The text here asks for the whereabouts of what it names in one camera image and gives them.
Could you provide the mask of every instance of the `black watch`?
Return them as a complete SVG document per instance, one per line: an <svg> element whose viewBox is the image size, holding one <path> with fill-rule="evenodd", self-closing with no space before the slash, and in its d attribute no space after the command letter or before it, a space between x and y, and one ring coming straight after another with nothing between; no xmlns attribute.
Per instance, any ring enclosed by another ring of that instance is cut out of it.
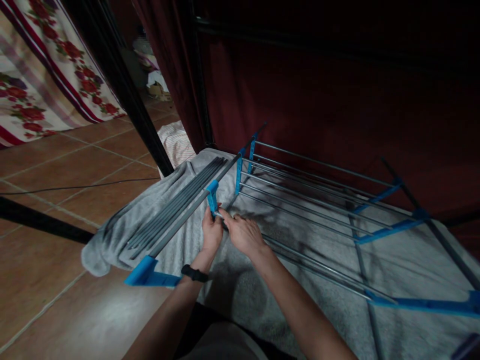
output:
<svg viewBox="0 0 480 360"><path fill-rule="evenodd" d="M209 276L207 274L204 274L200 270L192 269L189 264L183 265L183 267L181 268L181 273L182 275L188 276L193 281L206 283L209 280Z"/></svg>

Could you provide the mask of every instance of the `gray towel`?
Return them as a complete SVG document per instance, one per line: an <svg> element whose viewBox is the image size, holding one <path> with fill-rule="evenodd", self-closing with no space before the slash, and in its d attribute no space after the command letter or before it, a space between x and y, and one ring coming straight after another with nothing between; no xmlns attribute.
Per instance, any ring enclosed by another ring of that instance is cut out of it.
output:
<svg viewBox="0 0 480 360"><path fill-rule="evenodd" d="M130 260L132 250L125 250L126 241L215 156L233 158L233 155L221 151L203 150L112 216L83 249L82 263L85 268L95 276L107 274L110 265L127 270L134 268L147 253ZM235 178L236 166L220 182L217 198L224 206L234 196ZM278 178L270 179L279 182ZM349 222L343 214L278 192L253 178L248 180L248 184ZM245 189L245 192L272 204L280 204L252 190ZM315 196L334 201L320 193ZM183 264L189 264L194 259L202 247L201 221L206 206L205 201L160 253L156 271L180 275ZM288 205L282 207L351 235L346 227ZM242 196L236 199L230 212L255 219L263 233L361 279L357 253L351 239ZM363 214L388 224L403 220L400 215L371 207L364 210ZM369 231L378 229L365 221L356 221L355 225ZM437 225L466 263L480 274L479 264L442 224ZM467 291L471 289L426 225L364 244L361 249L370 284L387 294L464 301L468 296ZM366 301L295 265L283 263L321 307L355 354L360 359L375 359L377 356ZM200 293L200 303L231 318L279 349L303 357L275 299L250 261L232 246L227 232L213 262L211 277L213 280ZM478 319L382 307L375 309L385 359L448 359L470 333L480 332Z"/></svg>

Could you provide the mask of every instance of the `black cable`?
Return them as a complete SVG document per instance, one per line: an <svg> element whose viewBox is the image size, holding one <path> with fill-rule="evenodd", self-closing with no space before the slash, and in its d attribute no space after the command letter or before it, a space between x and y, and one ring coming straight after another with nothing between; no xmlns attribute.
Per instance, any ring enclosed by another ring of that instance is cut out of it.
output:
<svg viewBox="0 0 480 360"><path fill-rule="evenodd" d="M126 182L130 182L130 181L144 181L144 180L158 180L158 179L161 179L161 177L145 177L145 178L140 178L140 179L127 179L127 180L119 180L119 181L113 181L113 182L104 182L104 183L101 183L101 184L87 185L87 186L51 187L51 188L47 188L47 189L24 191L24 192L0 192L0 195L24 195L24 194L42 193L42 192L45 192L45 191L53 191L53 190L95 188L97 186L105 186L105 185L126 183Z"/></svg>

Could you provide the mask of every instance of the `forearm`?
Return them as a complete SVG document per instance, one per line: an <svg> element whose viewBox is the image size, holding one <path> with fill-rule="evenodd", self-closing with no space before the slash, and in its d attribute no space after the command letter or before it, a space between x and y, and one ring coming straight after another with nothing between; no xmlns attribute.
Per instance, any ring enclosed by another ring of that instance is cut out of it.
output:
<svg viewBox="0 0 480 360"><path fill-rule="evenodd" d="M208 274L214 257L214 251L202 250L190 266ZM171 359L202 285L201 282L184 276L145 325L123 359Z"/></svg>
<svg viewBox="0 0 480 360"><path fill-rule="evenodd" d="M268 246L252 254L250 259L308 359L355 359L317 304Z"/></svg>

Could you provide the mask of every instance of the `floral curtain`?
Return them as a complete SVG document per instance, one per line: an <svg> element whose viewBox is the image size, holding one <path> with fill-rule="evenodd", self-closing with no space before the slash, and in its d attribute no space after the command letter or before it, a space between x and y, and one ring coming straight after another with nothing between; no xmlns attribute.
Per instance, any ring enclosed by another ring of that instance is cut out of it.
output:
<svg viewBox="0 0 480 360"><path fill-rule="evenodd" d="M0 147L125 114L61 2L0 9Z"/></svg>

